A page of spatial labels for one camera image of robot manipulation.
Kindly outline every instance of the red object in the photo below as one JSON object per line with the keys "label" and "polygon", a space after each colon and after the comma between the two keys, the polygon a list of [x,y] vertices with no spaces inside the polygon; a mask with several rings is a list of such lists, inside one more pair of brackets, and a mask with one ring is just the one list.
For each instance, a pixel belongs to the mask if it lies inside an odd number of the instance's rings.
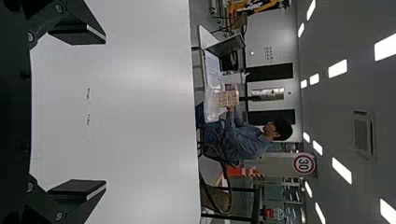
{"label": "red object", "polygon": [[256,170],[256,169],[248,169],[248,168],[241,168],[241,167],[233,168],[232,166],[227,167],[227,174],[228,174],[228,176],[261,175],[260,171]]}
{"label": "red object", "polygon": [[274,215],[274,209],[265,209],[264,210],[264,216],[265,217],[275,217]]}

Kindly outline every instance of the man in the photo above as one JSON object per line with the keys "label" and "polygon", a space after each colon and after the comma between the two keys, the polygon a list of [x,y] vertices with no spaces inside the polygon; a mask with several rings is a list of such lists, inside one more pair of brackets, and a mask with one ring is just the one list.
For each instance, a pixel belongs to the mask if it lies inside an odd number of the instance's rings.
{"label": "man", "polygon": [[[195,107],[195,121],[197,127],[205,130],[204,142],[213,147],[221,147],[221,158],[232,163],[259,158],[271,146],[272,141],[287,140],[293,132],[291,125],[283,119],[268,122],[260,130],[242,121],[234,108],[228,110],[224,126],[221,121],[205,123],[203,104]],[[205,148],[206,156],[218,156],[213,147]]]}

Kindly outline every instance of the black machine part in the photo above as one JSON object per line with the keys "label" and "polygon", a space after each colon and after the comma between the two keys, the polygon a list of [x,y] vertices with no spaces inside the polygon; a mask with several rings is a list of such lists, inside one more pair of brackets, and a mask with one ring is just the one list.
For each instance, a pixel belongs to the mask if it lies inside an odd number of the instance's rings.
{"label": "black machine part", "polygon": [[[85,202],[79,201],[80,205],[70,210],[29,176],[32,135],[29,50],[46,33],[70,45],[105,44],[106,33],[83,0],[0,0],[0,12],[0,224],[54,223],[52,210],[69,214],[59,221],[56,217],[57,223],[62,220],[84,223],[104,190]],[[83,191],[78,188],[76,185],[75,191]],[[77,210],[74,216],[70,215],[70,211]]]}

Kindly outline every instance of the dark hair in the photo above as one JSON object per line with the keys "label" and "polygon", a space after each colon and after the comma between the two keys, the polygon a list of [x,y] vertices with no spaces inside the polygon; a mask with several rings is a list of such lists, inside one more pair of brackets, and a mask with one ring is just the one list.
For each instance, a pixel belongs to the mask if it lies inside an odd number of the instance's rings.
{"label": "dark hair", "polygon": [[274,138],[275,141],[285,141],[291,137],[293,129],[284,119],[274,120],[274,126],[276,127],[276,132],[280,134],[280,137]]}

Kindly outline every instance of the speed limit sign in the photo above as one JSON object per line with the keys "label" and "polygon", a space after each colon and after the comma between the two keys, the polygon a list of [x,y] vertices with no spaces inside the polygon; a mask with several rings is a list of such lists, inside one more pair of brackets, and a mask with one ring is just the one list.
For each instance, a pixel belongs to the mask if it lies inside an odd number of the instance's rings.
{"label": "speed limit sign", "polygon": [[310,175],[315,171],[317,165],[310,154],[302,153],[294,159],[293,166],[300,175]]}

